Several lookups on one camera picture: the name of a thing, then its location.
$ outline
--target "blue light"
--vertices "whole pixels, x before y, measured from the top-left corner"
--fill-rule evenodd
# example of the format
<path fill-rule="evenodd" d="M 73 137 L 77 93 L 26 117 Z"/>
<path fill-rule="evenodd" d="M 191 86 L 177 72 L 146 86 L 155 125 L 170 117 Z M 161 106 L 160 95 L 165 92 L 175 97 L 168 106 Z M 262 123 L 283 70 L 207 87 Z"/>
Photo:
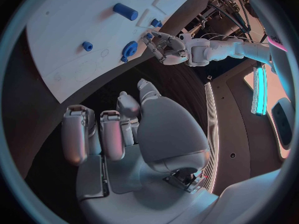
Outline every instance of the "blue light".
<path fill-rule="evenodd" d="M 258 68 L 258 79 L 259 79 L 259 86 L 258 86 L 258 105 L 257 105 L 257 113 L 263 114 L 263 108 L 264 108 L 264 74 L 263 74 L 263 68 Z"/>
<path fill-rule="evenodd" d="M 263 115 L 265 115 L 266 111 L 267 111 L 267 72 L 266 72 L 266 69 L 264 69 L 264 87 L 265 87 L 265 96 L 264 96 Z"/>

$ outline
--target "white board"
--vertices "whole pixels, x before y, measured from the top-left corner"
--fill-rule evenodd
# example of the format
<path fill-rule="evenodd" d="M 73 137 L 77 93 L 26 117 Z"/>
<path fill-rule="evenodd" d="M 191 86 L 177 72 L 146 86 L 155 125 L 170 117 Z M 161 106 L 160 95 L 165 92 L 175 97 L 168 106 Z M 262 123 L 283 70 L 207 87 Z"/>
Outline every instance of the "white board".
<path fill-rule="evenodd" d="M 140 57 L 146 49 L 141 37 L 153 28 L 153 18 L 165 23 L 186 1 L 46 0 L 26 27 L 35 65 L 61 103 L 93 79 L 126 65 L 120 58 L 130 41 L 139 46 L 129 60 Z M 119 2 L 138 11 L 138 18 L 130 21 L 113 12 Z M 83 49 L 84 41 L 93 44 L 90 52 Z"/>

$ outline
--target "blue cylinder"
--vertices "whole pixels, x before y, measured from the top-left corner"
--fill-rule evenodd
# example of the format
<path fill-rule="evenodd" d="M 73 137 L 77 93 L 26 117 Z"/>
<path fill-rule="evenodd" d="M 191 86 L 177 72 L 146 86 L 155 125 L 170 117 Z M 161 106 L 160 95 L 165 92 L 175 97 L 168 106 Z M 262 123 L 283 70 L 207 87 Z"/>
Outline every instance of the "blue cylinder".
<path fill-rule="evenodd" d="M 137 11 L 121 3 L 116 4 L 113 7 L 113 11 L 117 12 L 118 14 L 124 16 L 125 18 L 131 21 L 134 21 L 138 17 Z"/>
<path fill-rule="evenodd" d="M 84 50 L 86 50 L 86 51 L 91 51 L 93 48 L 93 45 L 88 41 L 84 41 L 82 46 L 83 46 Z"/>

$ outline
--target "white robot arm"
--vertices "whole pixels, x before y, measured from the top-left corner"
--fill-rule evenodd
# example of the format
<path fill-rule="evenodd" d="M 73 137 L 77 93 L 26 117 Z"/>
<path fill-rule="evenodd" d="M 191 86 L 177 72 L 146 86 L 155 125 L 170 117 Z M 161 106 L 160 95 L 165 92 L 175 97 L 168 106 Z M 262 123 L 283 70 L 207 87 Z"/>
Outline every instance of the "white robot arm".
<path fill-rule="evenodd" d="M 204 38 L 192 39 L 191 34 L 181 34 L 179 38 L 166 33 L 152 31 L 155 37 L 162 40 L 157 44 L 151 41 L 151 34 L 143 37 L 143 42 L 164 65 L 175 65 L 185 62 L 188 66 L 206 66 L 210 61 L 219 61 L 227 56 L 242 59 L 244 57 L 270 65 L 270 51 L 259 43 L 244 42 L 231 38 L 227 41 L 210 41 Z M 173 50 L 163 51 L 165 46 Z"/>

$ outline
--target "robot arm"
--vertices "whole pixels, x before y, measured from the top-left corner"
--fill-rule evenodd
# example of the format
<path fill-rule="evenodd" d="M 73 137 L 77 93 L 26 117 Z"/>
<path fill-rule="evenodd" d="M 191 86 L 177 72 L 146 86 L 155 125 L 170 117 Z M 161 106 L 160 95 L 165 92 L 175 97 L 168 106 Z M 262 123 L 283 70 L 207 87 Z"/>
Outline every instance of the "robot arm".
<path fill-rule="evenodd" d="M 259 43 L 244 42 L 238 38 L 227 41 L 192 39 L 189 33 L 181 34 L 180 38 L 156 31 L 152 34 L 161 38 L 157 47 L 150 40 L 152 36 L 149 33 L 143 37 L 143 41 L 164 65 L 175 65 L 186 61 L 188 66 L 206 66 L 210 61 L 223 60 L 227 56 L 239 59 L 248 57 L 270 65 L 269 48 Z M 169 46 L 173 50 L 165 51 L 163 54 L 163 46 Z"/>

